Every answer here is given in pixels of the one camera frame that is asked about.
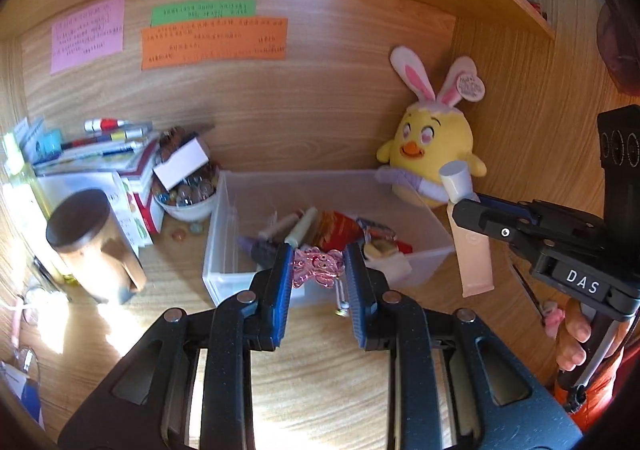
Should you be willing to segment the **person right hand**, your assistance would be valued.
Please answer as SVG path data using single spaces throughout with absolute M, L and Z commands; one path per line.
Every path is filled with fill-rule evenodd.
M 590 321 L 582 313 L 580 303 L 569 299 L 565 307 L 565 318 L 559 326 L 555 344 L 555 360 L 563 372 L 582 366 L 587 353 L 582 347 L 591 337 Z

